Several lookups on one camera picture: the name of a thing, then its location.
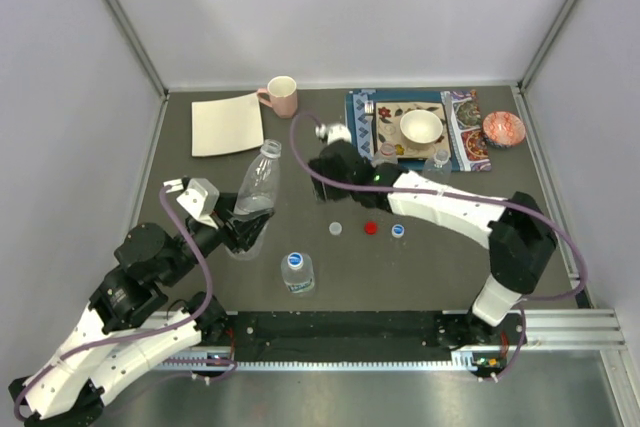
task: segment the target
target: robotic arm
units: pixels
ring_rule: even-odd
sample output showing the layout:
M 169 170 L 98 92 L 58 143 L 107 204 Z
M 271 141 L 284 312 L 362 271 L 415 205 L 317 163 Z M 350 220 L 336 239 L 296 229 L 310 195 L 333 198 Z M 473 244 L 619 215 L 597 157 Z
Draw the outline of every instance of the robotic arm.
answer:
M 273 215 L 273 209 L 234 214 L 237 196 L 221 194 L 206 179 L 179 179 L 165 186 L 168 192 L 182 191 L 177 200 L 190 215 L 187 229 L 205 257 L 221 244 L 234 252 L 250 249 Z M 115 257 L 119 265 L 107 273 L 72 333 L 43 367 L 49 371 L 27 392 L 23 403 L 33 414 L 25 425 L 89 425 L 123 389 L 160 362 L 203 340 L 215 342 L 222 335 L 226 313 L 214 298 L 199 317 L 162 334 L 140 338 L 117 355 L 112 354 L 115 344 L 110 343 L 62 360 L 64 353 L 83 344 L 135 334 L 167 301 L 158 284 L 175 285 L 197 262 L 184 238 L 171 238 L 153 223 L 132 229 Z M 204 293 L 196 294 L 165 326 L 186 320 L 204 297 Z M 38 373 L 11 383 L 14 400 Z
M 309 162 L 309 166 L 331 180 L 362 186 L 467 194 L 427 180 L 399 165 L 384 163 L 372 167 L 359 155 L 344 125 L 323 125 L 316 129 L 316 135 L 327 146 L 319 157 Z M 546 225 L 506 207 L 474 204 L 446 195 L 354 192 L 330 187 L 315 179 L 313 183 L 316 196 L 322 201 L 350 196 L 365 207 L 416 217 L 454 230 L 488 249 L 491 275 L 476 297 L 471 313 L 491 327 L 500 324 L 524 295 L 535 290 L 556 248 L 556 237 Z M 528 194 L 516 192 L 508 200 L 540 211 Z

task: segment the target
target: bowl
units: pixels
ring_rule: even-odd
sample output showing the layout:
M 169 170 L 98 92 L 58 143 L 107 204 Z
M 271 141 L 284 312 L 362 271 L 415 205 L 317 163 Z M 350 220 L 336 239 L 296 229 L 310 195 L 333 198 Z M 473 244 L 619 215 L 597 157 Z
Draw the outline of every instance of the bowl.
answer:
M 524 124 L 510 112 L 492 112 L 484 118 L 482 130 L 487 143 L 499 149 L 508 149 L 524 140 Z
M 400 119 L 400 132 L 416 144 L 431 144 L 442 135 L 442 121 L 428 110 L 412 110 Z

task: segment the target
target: tabletop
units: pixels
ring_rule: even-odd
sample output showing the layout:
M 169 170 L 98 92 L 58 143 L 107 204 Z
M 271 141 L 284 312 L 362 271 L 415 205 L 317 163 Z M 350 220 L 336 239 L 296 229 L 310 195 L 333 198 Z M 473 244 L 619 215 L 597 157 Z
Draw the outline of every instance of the tabletop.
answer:
M 509 87 L 477 88 L 483 115 L 495 110 L 516 113 Z M 182 176 L 205 177 L 222 192 L 237 192 L 258 149 L 219 157 L 191 156 L 191 102 L 216 100 L 247 92 L 172 93 L 153 158 L 139 220 L 156 222 L 171 235 L 176 232 L 158 200 L 166 180 Z M 344 121 L 347 90 L 299 91 L 300 109 L 315 112 L 324 122 Z M 318 203 L 309 177 L 296 164 L 289 147 L 291 121 L 262 108 L 265 138 L 280 141 L 282 178 L 261 254 L 253 261 L 231 259 L 223 247 L 208 260 L 215 295 L 232 310 L 453 310 L 468 309 L 489 275 L 488 251 L 470 239 L 428 222 L 365 209 L 351 199 Z M 322 144 L 311 122 L 301 125 L 297 145 L 307 159 Z M 454 172 L 451 185 L 471 193 L 511 197 L 515 191 L 531 194 L 544 207 L 529 148 L 525 143 L 509 150 L 490 150 L 491 172 Z M 178 211 L 182 217 L 186 213 Z M 367 235 L 364 225 L 378 223 L 378 233 Z M 329 224 L 340 222 L 340 236 Z M 396 239 L 391 227 L 402 223 L 405 235 Z M 316 291 L 297 298 L 288 293 L 280 263 L 290 252 L 311 256 Z M 170 300 L 190 298 L 204 289 L 202 272 L 194 268 L 172 289 Z M 559 251 L 551 258 L 536 294 L 570 289 Z M 572 308 L 572 299 L 531 302 L 527 308 Z

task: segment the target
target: plastic bottle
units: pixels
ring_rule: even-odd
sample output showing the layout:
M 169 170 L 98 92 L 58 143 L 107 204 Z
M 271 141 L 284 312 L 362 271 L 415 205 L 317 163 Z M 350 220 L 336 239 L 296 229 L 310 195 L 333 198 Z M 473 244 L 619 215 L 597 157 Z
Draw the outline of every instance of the plastic bottle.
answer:
M 438 150 L 433 158 L 428 159 L 424 163 L 422 176 L 425 179 L 442 184 L 443 187 L 439 189 L 438 193 L 438 195 L 442 195 L 451 177 L 451 159 L 449 152 L 444 149 Z
M 247 169 L 238 191 L 238 200 L 233 209 L 235 214 L 249 214 L 257 210 L 269 209 L 275 205 L 280 188 L 280 154 L 282 145 L 276 140 L 267 139 L 260 148 L 260 155 L 255 158 Z M 255 259 L 262 250 L 267 225 L 258 235 L 255 244 L 247 252 L 234 254 L 227 252 L 237 260 Z
M 398 155 L 396 154 L 396 147 L 389 142 L 385 142 L 380 146 L 380 148 L 373 155 L 373 160 L 371 161 L 372 166 L 377 166 L 388 162 L 390 164 L 398 163 Z
M 308 295 L 316 287 L 313 265 L 308 254 L 292 252 L 285 255 L 280 265 L 282 280 L 289 292 L 294 295 Z

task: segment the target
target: red patterned bowl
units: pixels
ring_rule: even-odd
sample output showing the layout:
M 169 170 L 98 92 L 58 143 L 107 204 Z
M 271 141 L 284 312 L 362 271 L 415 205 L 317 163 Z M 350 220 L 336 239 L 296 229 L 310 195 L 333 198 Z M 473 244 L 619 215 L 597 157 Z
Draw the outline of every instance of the red patterned bowl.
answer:
M 489 145 L 508 149 L 524 140 L 525 128 L 522 121 L 509 112 L 492 112 L 484 118 L 482 130 Z

